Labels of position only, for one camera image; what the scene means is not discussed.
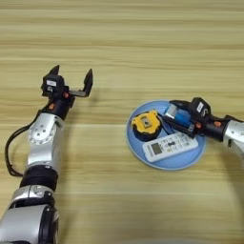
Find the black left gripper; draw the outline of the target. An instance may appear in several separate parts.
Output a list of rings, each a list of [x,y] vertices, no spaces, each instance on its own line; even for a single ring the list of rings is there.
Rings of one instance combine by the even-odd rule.
[[[50,70],[50,74],[57,75],[60,66],[57,65]],[[84,79],[83,91],[68,91],[64,90],[62,93],[47,92],[42,93],[43,96],[49,98],[48,104],[41,110],[41,112],[54,114],[65,120],[70,108],[72,107],[75,97],[87,97],[90,95],[93,84],[92,70],[89,70]]]

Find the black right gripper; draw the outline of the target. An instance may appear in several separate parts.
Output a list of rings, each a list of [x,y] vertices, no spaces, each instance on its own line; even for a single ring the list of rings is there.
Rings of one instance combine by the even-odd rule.
[[[178,109],[186,111],[190,103],[183,100],[171,100],[171,104],[175,105]],[[219,142],[223,141],[224,132],[227,128],[229,120],[227,118],[219,118],[213,115],[201,117],[200,115],[192,115],[189,125],[183,125],[182,122],[172,119],[166,115],[163,120],[172,128],[179,132],[185,133],[191,138],[196,135],[207,136]]]

